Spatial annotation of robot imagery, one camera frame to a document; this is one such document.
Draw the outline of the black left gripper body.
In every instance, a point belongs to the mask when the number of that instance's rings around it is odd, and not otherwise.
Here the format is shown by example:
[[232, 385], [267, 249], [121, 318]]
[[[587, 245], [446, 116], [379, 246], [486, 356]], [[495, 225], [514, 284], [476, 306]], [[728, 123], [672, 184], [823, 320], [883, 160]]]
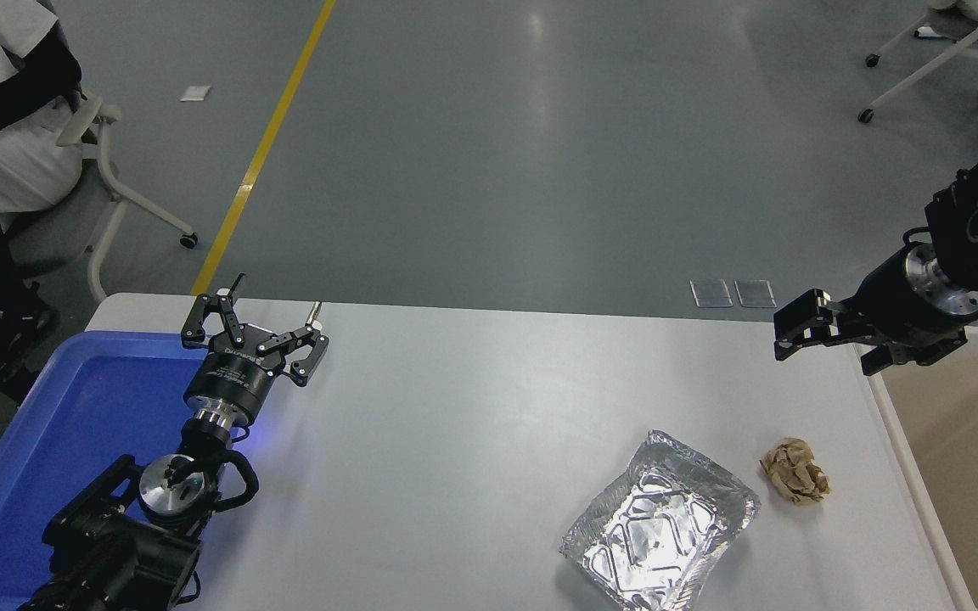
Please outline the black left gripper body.
[[259, 353], [260, 345], [277, 335], [257, 326], [241, 326], [244, 344], [237, 347], [232, 334], [214, 335], [207, 355], [183, 392], [191, 410], [224, 409], [232, 413], [233, 425], [255, 424], [286, 357], [277, 351]]

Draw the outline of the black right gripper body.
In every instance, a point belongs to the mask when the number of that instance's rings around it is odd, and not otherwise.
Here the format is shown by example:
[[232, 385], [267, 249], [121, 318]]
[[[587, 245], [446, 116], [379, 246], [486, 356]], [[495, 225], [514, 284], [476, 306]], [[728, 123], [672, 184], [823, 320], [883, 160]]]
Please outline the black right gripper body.
[[950, 317], [915, 293], [908, 281], [908, 259], [919, 262], [926, 244], [909, 244], [866, 276], [847, 308], [861, 314], [877, 332], [902, 345], [928, 345], [950, 333]]

